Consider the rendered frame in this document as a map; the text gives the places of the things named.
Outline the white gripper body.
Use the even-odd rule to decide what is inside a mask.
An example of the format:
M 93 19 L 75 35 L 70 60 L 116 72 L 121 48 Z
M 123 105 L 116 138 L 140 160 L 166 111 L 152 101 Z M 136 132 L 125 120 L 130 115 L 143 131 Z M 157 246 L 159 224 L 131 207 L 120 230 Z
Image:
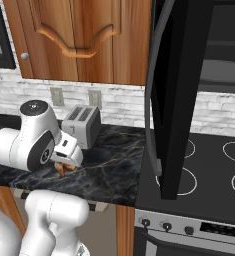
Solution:
M 52 153 L 51 159 L 56 162 L 80 166 L 83 162 L 83 153 L 78 145 L 71 146 L 56 146 Z

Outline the black microwave door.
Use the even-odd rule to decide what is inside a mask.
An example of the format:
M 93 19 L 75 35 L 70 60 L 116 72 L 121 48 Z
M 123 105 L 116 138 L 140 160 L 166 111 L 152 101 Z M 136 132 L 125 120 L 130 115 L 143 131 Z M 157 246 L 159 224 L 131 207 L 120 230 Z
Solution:
M 164 0 L 145 88 L 147 152 L 164 200 L 177 198 L 215 0 Z

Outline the black microwave oven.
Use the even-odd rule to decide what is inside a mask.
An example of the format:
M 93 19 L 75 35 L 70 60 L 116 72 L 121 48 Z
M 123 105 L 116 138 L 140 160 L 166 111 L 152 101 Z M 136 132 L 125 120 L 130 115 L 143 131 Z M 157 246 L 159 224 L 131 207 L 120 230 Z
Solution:
M 198 90 L 235 93 L 235 0 L 215 0 Z

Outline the silver toaster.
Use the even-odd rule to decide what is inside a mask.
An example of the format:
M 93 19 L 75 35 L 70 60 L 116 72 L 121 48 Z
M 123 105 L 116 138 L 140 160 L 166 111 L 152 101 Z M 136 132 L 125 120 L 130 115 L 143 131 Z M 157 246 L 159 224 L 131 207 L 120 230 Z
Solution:
M 101 130 L 100 111 L 97 106 L 75 105 L 62 121 L 61 128 L 78 140 L 81 149 L 90 149 Z

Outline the grey dishwasher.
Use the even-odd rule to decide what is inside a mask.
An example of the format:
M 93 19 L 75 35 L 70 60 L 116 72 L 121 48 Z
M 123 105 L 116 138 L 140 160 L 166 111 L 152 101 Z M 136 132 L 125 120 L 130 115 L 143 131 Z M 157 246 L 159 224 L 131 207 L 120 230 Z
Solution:
M 25 200 L 30 191 L 11 188 L 13 198 L 27 229 L 28 214 L 25 211 Z M 79 238 L 88 246 L 92 256 L 117 256 L 115 206 L 112 204 L 87 200 L 90 208 L 88 220 L 78 227 Z

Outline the wooden base cabinet panel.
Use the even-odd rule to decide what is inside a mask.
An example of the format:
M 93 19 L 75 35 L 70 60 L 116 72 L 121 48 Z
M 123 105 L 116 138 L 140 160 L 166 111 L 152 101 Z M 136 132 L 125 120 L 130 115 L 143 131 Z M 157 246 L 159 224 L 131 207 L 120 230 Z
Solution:
M 26 231 L 25 224 L 14 201 L 11 189 L 6 186 L 0 186 L 0 210 L 16 224 L 21 235 L 24 235 Z
M 135 209 L 116 206 L 117 256 L 133 256 Z

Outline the wooden cupboard door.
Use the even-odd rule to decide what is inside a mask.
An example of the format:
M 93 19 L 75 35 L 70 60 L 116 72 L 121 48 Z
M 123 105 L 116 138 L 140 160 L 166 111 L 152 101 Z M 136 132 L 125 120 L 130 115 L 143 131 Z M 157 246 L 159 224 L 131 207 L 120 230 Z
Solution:
M 82 82 L 143 85 L 149 54 L 152 0 L 70 0 Z
M 40 0 L 3 0 L 21 69 L 26 79 L 77 81 L 77 62 L 66 56 L 65 43 L 42 23 Z M 27 60 L 21 53 L 28 53 Z

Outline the black and silver stove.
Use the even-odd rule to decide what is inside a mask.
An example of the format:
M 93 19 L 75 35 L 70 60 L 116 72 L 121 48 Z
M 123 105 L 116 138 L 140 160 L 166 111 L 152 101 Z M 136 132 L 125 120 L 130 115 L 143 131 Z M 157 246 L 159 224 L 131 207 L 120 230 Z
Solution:
M 141 224 L 143 218 L 150 225 Z M 171 223 L 166 232 L 163 223 Z M 194 228 L 187 235 L 186 226 Z M 180 245 L 235 254 L 235 137 L 192 134 L 178 196 L 160 198 L 148 155 L 143 156 L 135 203 L 133 256 L 145 256 L 147 233 Z

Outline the grey wall outlet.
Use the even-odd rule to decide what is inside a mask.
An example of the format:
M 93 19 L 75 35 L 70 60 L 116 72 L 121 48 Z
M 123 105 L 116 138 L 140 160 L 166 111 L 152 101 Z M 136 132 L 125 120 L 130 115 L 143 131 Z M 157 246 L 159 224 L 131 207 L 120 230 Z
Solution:
M 51 98 L 54 106 L 64 107 L 63 91 L 61 88 L 51 87 Z
M 101 92 L 98 90 L 89 90 L 89 104 L 91 106 L 97 106 L 99 109 L 102 109 L 102 97 Z

